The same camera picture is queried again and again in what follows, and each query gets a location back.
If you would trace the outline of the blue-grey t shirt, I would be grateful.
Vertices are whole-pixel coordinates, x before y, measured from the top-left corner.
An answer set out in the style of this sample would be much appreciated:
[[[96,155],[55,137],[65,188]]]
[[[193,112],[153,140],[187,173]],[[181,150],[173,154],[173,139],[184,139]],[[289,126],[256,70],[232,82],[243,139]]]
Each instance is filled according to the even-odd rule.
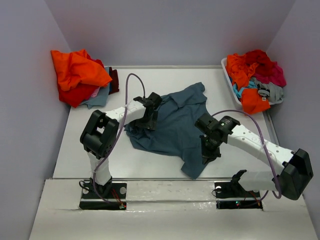
[[[155,130],[127,124],[124,128],[135,149],[154,154],[176,156],[183,161],[181,171],[195,180],[205,169],[200,130],[195,122],[206,114],[205,86],[195,83],[184,90],[163,95],[157,109]]]

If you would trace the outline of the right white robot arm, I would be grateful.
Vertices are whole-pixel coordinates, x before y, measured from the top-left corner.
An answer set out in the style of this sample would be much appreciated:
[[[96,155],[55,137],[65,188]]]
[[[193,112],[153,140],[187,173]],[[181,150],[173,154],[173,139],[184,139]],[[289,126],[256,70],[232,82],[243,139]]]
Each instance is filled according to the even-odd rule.
[[[194,125],[202,132],[203,164],[221,157],[220,146],[227,144],[270,167],[270,171],[239,170],[229,182],[215,188],[220,199],[240,197],[250,191],[271,191],[279,198],[296,201],[314,176],[307,151],[293,151],[265,140],[261,130],[255,134],[231,116],[217,120],[204,113]]]

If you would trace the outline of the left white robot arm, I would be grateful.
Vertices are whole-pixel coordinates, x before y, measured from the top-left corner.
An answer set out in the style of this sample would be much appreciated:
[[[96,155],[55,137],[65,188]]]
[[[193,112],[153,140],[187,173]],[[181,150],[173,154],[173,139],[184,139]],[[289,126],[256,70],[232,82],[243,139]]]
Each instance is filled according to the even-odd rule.
[[[108,157],[119,139],[125,125],[154,131],[157,125],[158,107],[162,98],[152,92],[149,97],[135,97],[114,110],[95,110],[80,136],[80,143],[90,160],[91,177],[89,189],[98,197],[106,198],[112,188],[112,176]]]

